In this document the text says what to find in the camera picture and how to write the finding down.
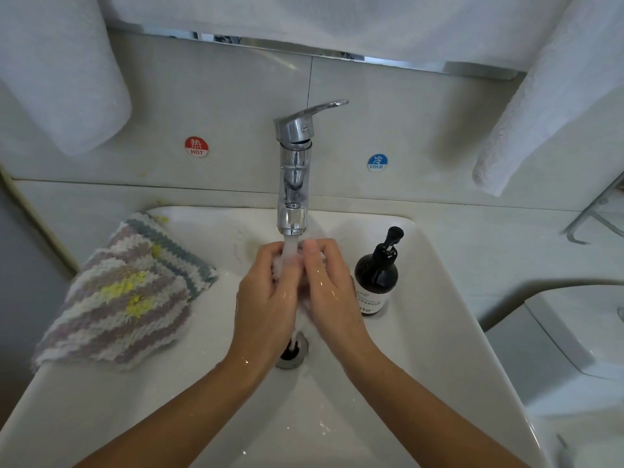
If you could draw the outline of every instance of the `soap dispenser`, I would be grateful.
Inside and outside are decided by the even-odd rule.
[[[372,254],[360,258],[355,266],[355,291],[363,315],[377,314],[399,279],[394,265],[397,251],[394,245],[403,238],[403,230],[390,227],[386,241],[375,247]]]

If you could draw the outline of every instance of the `sink drain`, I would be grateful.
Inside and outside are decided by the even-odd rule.
[[[290,349],[289,343],[275,365],[281,370],[293,370],[301,365],[307,354],[308,340],[303,336],[303,333],[297,332],[294,340],[294,348]]]

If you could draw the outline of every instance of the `red sticker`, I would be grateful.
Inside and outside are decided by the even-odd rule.
[[[184,141],[184,147],[191,156],[204,157],[208,154],[208,143],[199,136],[190,136]]]

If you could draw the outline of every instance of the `chrome faucet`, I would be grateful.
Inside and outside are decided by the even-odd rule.
[[[273,120],[275,137],[280,142],[277,228],[282,235],[301,235],[308,227],[308,176],[311,138],[314,136],[312,116],[347,103],[346,99],[330,101]]]

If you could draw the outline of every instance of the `blue sticker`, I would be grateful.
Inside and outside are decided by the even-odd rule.
[[[388,165],[388,158],[385,154],[376,154],[368,160],[368,170],[371,172],[383,171]]]

